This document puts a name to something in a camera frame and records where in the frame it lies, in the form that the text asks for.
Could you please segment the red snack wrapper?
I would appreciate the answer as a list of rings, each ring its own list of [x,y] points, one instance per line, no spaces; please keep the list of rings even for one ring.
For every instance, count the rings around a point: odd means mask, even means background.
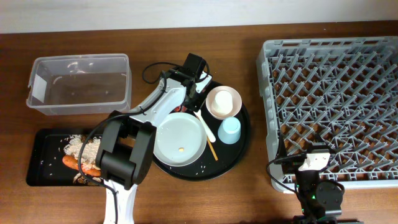
[[[186,112],[187,108],[185,106],[178,106],[174,109],[175,112]]]

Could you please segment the grey plate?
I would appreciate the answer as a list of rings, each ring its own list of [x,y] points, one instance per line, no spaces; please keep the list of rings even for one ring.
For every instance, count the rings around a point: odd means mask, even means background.
[[[201,122],[188,113],[170,113],[157,128],[154,155],[168,166],[183,167],[195,162],[207,145]]]

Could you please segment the light blue cup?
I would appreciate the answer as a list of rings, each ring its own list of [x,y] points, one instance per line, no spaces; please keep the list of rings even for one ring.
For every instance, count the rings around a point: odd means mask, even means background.
[[[241,123],[238,118],[224,119],[218,129],[218,137],[225,144],[235,144],[241,136]]]

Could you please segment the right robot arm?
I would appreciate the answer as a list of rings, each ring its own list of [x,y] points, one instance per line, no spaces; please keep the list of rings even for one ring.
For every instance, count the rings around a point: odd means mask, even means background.
[[[301,154],[285,156],[280,164],[295,174],[295,194],[301,204],[302,215],[294,223],[336,223],[341,215],[345,188],[334,180],[322,180],[334,154],[325,142],[313,143]]]

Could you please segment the orange carrot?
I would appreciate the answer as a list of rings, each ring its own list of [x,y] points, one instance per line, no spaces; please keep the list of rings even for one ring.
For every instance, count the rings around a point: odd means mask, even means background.
[[[73,156],[69,155],[64,156],[62,162],[71,169],[79,170],[78,161]],[[93,164],[82,163],[81,169],[84,174],[93,177],[99,177],[101,175],[100,169]]]

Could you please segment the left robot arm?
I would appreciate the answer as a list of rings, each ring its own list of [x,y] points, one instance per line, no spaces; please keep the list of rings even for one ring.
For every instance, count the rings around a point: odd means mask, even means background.
[[[133,223],[136,190],[152,164],[157,126],[179,106],[198,110],[210,82],[206,60],[188,54],[183,65],[160,72],[157,87],[142,103],[101,122],[95,164],[106,188],[105,223]]]

